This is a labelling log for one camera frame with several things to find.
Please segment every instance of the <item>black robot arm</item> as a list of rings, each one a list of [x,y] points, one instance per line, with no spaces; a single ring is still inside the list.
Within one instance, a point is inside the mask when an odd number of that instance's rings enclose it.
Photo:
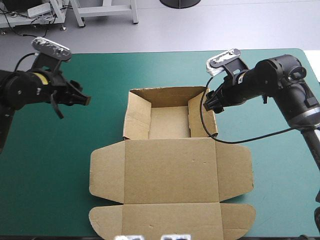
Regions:
[[[241,105],[257,96],[262,96],[264,104],[268,97],[273,98],[288,125],[303,135],[320,169],[320,104],[304,80],[306,69],[296,57],[282,55],[248,69],[240,59],[240,51],[232,49],[210,58],[206,67],[213,77],[227,73],[223,84],[206,95],[207,111],[218,114],[224,107]],[[316,201],[320,203],[320,192]],[[314,218],[320,231],[320,208]]]
[[[16,110],[27,104],[50,103],[62,119],[58,104],[88,105],[91,99],[82,93],[79,83],[67,81],[60,71],[61,63],[72,56],[68,48],[42,37],[32,45],[39,53],[30,70],[0,70],[0,153]]]

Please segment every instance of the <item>green table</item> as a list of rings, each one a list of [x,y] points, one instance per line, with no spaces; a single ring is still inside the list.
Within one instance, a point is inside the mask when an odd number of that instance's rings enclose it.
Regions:
[[[205,62],[221,51],[75,54],[62,68],[92,96],[89,106],[28,105],[13,120],[0,155],[0,235],[96,236],[88,213],[117,204],[89,193],[90,154],[122,140],[128,91],[133,88],[202,86]],[[283,54],[298,57],[320,99],[319,84],[299,49],[244,50],[250,68]],[[214,79],[215,89],[222,76]],[[256,98],[217,115],[219,137],[234,141],[287,128],[272,99]],[[252,204],[248,236],[318,236],[313,213],[319,171],[298,131],[246,144],[252,151],[254,190],[229,200]]]

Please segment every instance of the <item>box flap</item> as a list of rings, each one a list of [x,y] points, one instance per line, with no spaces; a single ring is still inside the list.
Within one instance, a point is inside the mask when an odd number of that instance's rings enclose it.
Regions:
[[[92,195],[124,202],[125,145],[125,141],[122,141],[92,152],[89,185]]]
[[[221,203],[224,240],[243,237],[254,224],[256,210],[248,204]]]
[[[119,223],[122,235],[143,235],[146,240],[159,240],[165,234],[191,234],[195,240],[224,239],[220,203],[128,204],[116,208],[115,212],[113,206],[96,207],[89,215],[94,230],[106,240],[119,235]],[[122,208],[122,218],[117,219]]]
[[[152,103],[153,108],[188,106],[188,101],[203,92],[203,86],[175,86],[132,89],[131,93]]]
[[[223,201],[252,191],[252,159],[249,148],[215,142],[219,200]]]
[[[190,138],[187,106],[151,108],[149,139]]]
[[[211,138],[125,143],[125,204],[219,202]]]
[[[127,106],[123,136],[127,139],[148,139],[151,121],[151,103],[129,92]]]
[[[217,203],[253,189],[251,153],[207,137],[126,140],[92,153],[89,189],[125,204]]]
[[[204,130],[204,127],[200,118],[200,101],[203,93],[200,93],[196,97],[190,99],[188,101],[189,108],[189,128],[191,131],[192,138],[205,138],[208,137],[208,134]],[[215,134],[218,132],[217,124],[216,124],[216,116],[212,110],[206,111],[205,107],[202,105],[202,115],[205,126],[209,130],[211,134]]]
[[[106,240],[122,234],[123,205],[92,208],[89,220],[95,232]]]

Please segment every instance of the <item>black cable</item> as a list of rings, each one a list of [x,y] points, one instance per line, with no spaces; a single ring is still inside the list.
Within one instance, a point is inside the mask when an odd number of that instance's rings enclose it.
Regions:
[[[49,21],[49,24],[46,26],[46,29],[45,29],[44,35],[42,36],[43,38],[44,38],[45,36],[47,36],[47,32],[48,32],[48,30],[49,30],[49,26],[55,23],[56,18],[57,18],[57,16],[54,16],[54,20],[53,20],[53,22],[52,22],[52,23],[50,23],[50,21]]]
[[[19,65],[21,64],[21,62],[22,62],[25,58],[27,58],[27,57],[29,57],[29,56],[32,56],[32,55],[36,55],[36,53],[35,53],[35,52],[28,53],[27,55],[24,55],[22,58],[20,58],[20,60],[18,61],[18,63],[16,64],[16,66],[15,66],[15,68],[14,68],[14,72],[18,70]]]
[[[203,112],[202,112],[202,104],[203,104],[203,101],[204,101],[208,86],[209,86],[209,84],[210,84],[212,79],[213,79],[213,77],[211,77],[209,79],[209,81],[207,82],[207,84],[205,86],[205,89],[203,91],[202,97],[201,97],[201,101],[200,101],[200,118],[201,118],[202,126],[203,126],[205,132],[208,134],[208,136],[211,137],[213,140],[219,142],[219,143],[223,143],[223,144],[243,144],[243,143],[248,143],[248,142],[252,142],[252,141],[255,141],[255,140],[260,140],[260,139],[268,138],[268,137],[271,137],[271,136],[283,134],[283,133],[286,133],[286,132],[289,132],[289,131],[292,131],[292,130],[304,129],[304,128],[315,129],[315,126],[313,126],[313,125],[303,125],[303,126],[297,126],[297,127],[290,127],[290,128],[287,128],[287,129],[284,129],[284,130],[281,130],[281,131],[276,131],[276,132],[269,133],[269,134],[266,134],[266,135],[262,135],[262,136],[258,136],[258,137],[254,137],[254,138],[249,138],[249,139],[245,139],[245,140],[240,140],[240,141],[224,141],[224,140],[217,139],[217,134],[213,135],[207,129],[205,121],[204,121]],[[214,94],[213,94],[213,96],[211,98],[214,98],[217,95],[218,91],[220,90],[220,88],[222,88],[222,86],[223,85],[221,84],[218,87],[218,89],[214,92]]]
[[[18,36],[20,36],[20,37],[33,37],[33,38],[37,38],[37,37],[38,37],[38,36],[35,36],[35,35],[32,35],[32,34],[19,34],[19,33],[17,33],[17,32],[14,30],[14,28],[11,27],[10,22],[9,22],[9,20],[8,20],[8,18],[7,18],[7,14],[10,14],[11,12],[5,11],[5,10],[3,10],[2,8],[0,8],[0,10],[2,11],[1,14],[4,15],[4,17],[5,17],[5,20],[6,20],[6,22],[8,23],[8,26],[9,26],[10,30],[11,30],[14,34],[16,34],[16,35],[18,35]],[[46,27],[46,29],[45,29],[44,35],[42,36],[43,38],[47,35],[47,32],[48,32],[48,30],[49,30],[49,25],[54,24],[55,21],[56,21],[56,18],[57,18],[57,16],[54,17],[53,23],[50,23],[51,20],[49,21],[49,24],[47,25],[47,27]]]

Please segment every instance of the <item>cardboard box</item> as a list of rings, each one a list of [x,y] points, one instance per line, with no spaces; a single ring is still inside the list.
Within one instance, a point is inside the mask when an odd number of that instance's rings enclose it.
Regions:
[[[204,90],[203,86],[130,90],[123,137],[132,140],[207,137],[200,119]],[[212,134],[217,133],[213,111],[202,108],[206,126]]]
[[[190,234],[193,240],[236,240],[250,229],[252,206],[220,203],[253,189],[250,151],[206,137],[199,126],[203,90],[130,91],[123,131],[129,140],[91,155],[91,194],[123,203],[90,211],[102,238]],[[205,120],[217,130],[212,112]]]

